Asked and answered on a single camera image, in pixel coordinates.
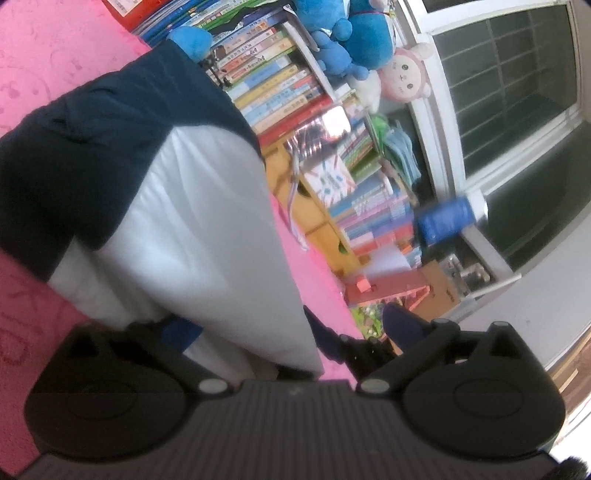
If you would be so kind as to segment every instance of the blue cloth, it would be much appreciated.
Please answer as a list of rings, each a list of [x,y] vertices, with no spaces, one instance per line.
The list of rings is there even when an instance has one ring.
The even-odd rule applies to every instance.
[[[421,171],[413,152],[413,141],[402,129],[399,121],[396,121],[396,127],[391,128],[384,136],[384,149],[388,161],[391,162],[390,157],[394,157],[396,164],[393,166],[398,169],[408,185],[414,185],[421,178]]]
[[[202,61],[209,55],[213,37],[210,32],[197,27],[180,27],[168,36],[193,61]]]
[[[160,334],[160,339],[180,353],[189,348],[203,332],[203,328],[199,325],[177,315],[171,315],[167,321],[168,323]]]

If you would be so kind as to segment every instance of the blue container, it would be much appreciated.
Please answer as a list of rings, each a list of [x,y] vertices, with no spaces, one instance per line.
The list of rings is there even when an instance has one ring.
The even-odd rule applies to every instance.
[[[417,218],[418,229],[427,245],[435,245],[488,215],[480,190],[441,203]]]

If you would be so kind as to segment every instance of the window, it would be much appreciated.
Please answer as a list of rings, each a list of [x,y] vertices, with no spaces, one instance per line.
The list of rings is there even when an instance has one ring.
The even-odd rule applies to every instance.
[[[481,230],[519,269],[591,200],[571,0],[399,0],[397,17],[399,45],[436,50],[410,105],[434,194],[481,189]]]
[[[513,270],[539,253],[591,201],[591,125],[582,123],[491,193],[483,233]]]
[[[466,177],[577,101],[566,7],[491,18],[437,35]]]

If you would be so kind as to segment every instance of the yellow cabinet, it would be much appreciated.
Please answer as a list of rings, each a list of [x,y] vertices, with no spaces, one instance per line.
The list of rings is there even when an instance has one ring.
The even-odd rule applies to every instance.
[[[287,135],[263,150],[269,189],[284,207],[287,207],[291,179],[291,157],[284,147],[289,137]],[[304,176],[300,176],[293,216],[302,233],[324,255],[336,275],[354,273],[369,261],[368,255],[355,256],[324,204],[310,190]]]

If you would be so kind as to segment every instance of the plush toy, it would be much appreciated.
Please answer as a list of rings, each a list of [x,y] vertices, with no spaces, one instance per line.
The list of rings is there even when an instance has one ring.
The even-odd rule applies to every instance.
[[[209,55],[213,37],[210,32],[197,27],[178,27],[168,36],[193,61],[202,61]]]
[[[430,43],[420,43],[410,50],[397,48],[392,60],[378,71],[382,81],[382,97],[408,103],[431,95],[423,60],[434,53]]]
[[[349,22],[353,31],[341,44],[353,63],[378,70],[390,61],[396,40],[389,13],[389,0],[351,0]]]
[[[372,70],[365,80],[358,80],[353,76],[346,78],[347,83],[357,93],[361,105],[369,113],[378,113],[379,101],[382,96],[382,84],[378,72]]]
[[[309,32],[330,30],[333,38],[345,41],[353,31],[343,0],[295,0],[295,13]]]
[[[327,75],[338,78],[351,75],[358,80],[365,80],[368,77],[369,70],[352,63],[351,56],[345,48],[331,40],[326,33],[312,32],[312,38],[320,49],[314,52],[314,57]]]

